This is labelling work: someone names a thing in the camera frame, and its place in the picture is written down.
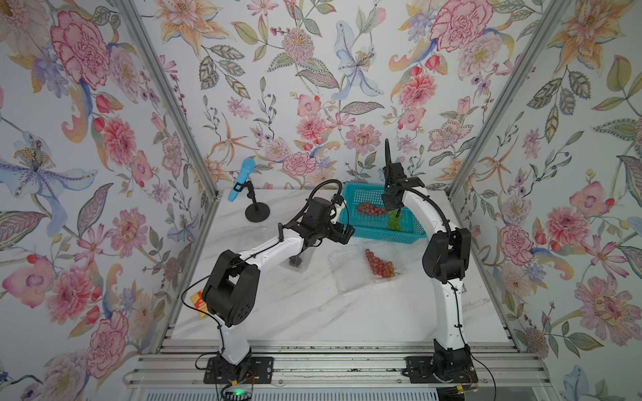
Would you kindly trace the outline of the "teal plastic mesh basket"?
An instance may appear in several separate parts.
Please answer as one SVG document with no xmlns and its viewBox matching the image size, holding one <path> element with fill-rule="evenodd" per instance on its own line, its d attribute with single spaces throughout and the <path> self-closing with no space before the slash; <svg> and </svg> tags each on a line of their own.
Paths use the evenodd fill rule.
<svg viewBox="0 0 642 401">
<path fill-rule="evenodd" d="M 383 193 L 382 185 L 347 184 L 342 192 L 347 206 L 339 221 L 354 227 L 354 236 L 364 239 L 412 244 L 426 238 L 421 224 L 407 208 L 400 213 L 384 208 Z"/>
</svg>

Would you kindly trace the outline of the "green grape bunch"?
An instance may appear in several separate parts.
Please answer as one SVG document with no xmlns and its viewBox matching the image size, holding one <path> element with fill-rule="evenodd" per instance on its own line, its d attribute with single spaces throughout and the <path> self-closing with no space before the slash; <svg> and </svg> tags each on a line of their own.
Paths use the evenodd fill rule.
<svg viewBox="0 0 642 401">
<path fill-rule="evenodd" d="M 400 211 L 392 211 L 388 213 L 388 230 L 392 232 L 403 232 Z"/>
</svg>

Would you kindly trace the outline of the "black grape bunch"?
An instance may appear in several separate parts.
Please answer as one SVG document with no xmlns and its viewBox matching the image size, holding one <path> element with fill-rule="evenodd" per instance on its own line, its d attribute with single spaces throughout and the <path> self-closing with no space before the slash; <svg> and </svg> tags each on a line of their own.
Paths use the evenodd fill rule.
<svg viewBox="0 0 642 401">
<path fill-rule="evenodd" d="M 291 267 L 299 267 L 302 262 L 303 262 L 303 259 L 300 255 L 292 256 L 289 258 L 289 265 Z"/>
</svg>

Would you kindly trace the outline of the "clear clamshell container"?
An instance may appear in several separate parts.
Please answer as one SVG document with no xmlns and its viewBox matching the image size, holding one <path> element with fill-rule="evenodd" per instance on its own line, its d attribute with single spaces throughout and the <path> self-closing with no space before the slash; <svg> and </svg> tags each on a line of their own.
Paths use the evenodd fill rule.
<svg viewBox="0 0 642 401">
<path fill-rule="evenodd" d="M 313 257 L 314 249 L 310 247 L 305 251 L 299 252 L 297 255 L 289 257 L 284 262 L 284 267 L 292 270 L 293 272 L 303 273 L 311 265 Z"/>
<path fill-rule="evenodd" d="M 395 265 L 396 275 L 393 278 L 376 277 L 370 270 L 364 251 L 370 249 L 377 257 Z M 365 242 L 347 246 L 346 249 L 333 253 L 329 265 L 334 282 L 340 293 L 347 294 L 373 285 L 392 282 L 406 274 L 399 252 L 389 242 Z"/>
</svg>

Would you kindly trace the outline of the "red grape bunch front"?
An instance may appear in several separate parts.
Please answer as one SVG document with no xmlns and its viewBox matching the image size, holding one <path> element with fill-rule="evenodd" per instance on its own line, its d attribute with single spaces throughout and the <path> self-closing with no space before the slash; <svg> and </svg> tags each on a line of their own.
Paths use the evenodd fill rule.
<svg viewBox="0 0 642 401">
<path fill-rule="evenodd" d="M 396 275 L 396 268 L 392 262 L 377 257 L 370 249 L 366 249 L 364 255 L 371 272 L 376 277 L 393 278 Z"/>
</svg>

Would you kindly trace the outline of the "red grape bunch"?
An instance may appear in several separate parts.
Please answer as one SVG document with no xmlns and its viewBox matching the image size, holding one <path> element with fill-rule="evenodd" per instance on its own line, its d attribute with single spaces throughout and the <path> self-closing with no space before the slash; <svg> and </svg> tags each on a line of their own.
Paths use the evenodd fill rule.
<svg viewBox="0 0 642 401">
<path fill-rule="evenodd" d="M 366 249 L 364 255 L 371 272 L 376 277 L 393 278 L 396 275 L 396 268 L 392 262 L 377 257 L 370 249 Z"/>
<path fill-rule="evenodd" d="M 382 217 L 387 214 L 384 207 L 374 205 L 371 202 L 363 202 L 356 208 L 357 212 L 367 217 Z"/>
</svg>

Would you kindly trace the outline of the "red grape bunch back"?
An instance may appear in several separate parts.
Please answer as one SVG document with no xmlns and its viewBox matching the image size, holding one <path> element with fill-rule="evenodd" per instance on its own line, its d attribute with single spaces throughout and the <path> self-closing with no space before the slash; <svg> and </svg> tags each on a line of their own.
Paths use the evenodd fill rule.
<svg viewBox="0 0 642 401">
<path fill-rule="evenodd" d="M 384 207 L 374 205 L 371 202 L 363 202 L 356 208 L 357 212 L 367 217 L 382 217 L 387 214 Z"/>
</svg>

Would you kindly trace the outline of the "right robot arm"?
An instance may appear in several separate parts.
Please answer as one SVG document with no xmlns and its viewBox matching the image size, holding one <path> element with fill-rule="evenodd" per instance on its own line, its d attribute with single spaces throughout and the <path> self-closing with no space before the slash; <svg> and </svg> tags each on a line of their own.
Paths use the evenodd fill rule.
<svg viewBox="0 0 642 401">
<path fill-rule="evenodd" d="M 428 245 L 421 259 L 435 295 L 437 330 L 429 374 L 442 383 L 476 383 L 471 348 L 464 336 L 461 293 L 471 257 L 471 232 L 453 228 L 421 179 L 406 176 L 398 162 L 386 161 L 382 200 L 388 212 L 408 209 L 421 224 Z"/>
</svg>

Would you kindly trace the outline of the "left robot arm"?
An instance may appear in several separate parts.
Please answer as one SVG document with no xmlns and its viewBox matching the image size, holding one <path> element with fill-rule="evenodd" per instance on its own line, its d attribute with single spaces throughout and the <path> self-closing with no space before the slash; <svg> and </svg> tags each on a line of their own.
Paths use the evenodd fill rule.
<svg viewBox="0 0 642 401">
<path fill-rule="evenodd" d="M 340 180 L 325 180 L 312 190 L 304 207 L 277 236 L 249 251 L 226 250 L 217 259 L 202 290 L 207 314 L 217 323 L 220 347 L 217 357 L 237 369 L 249 364 L 251 347 L 240 326 L 252 312 L 262 271 L 297 257 L 324 240 L 346 245 L 355 234 L 348 222 L 339 222 L 347 203 Z"/>
</svg>

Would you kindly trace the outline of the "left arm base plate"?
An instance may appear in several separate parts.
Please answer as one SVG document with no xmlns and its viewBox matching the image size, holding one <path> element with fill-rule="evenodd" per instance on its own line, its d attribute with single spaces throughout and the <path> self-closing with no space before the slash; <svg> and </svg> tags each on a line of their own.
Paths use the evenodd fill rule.
<svg viewBox="0 0 642 401">
<path fill-rule="evenodd" d="M 274 374 L 274 358 L 246 357 L 239 365 L 216 356 L 208 360 L 204 384 L 271 384 Z"/>
</svg>

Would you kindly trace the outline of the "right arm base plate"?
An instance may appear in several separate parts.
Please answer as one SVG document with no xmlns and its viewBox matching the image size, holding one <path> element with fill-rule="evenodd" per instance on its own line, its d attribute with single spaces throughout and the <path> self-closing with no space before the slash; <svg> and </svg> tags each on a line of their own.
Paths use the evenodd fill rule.
<svg viewBox="0 0 642 401">
<path fill-rule="evenodd" d="M 476 370 L 472 365 L 457 367 L 431 355 L 409 356 L 405 358 L 406 367 L 402 375 L 412 384 L 447 384 L 470 386 L 478 383 Z"/>
</svg>

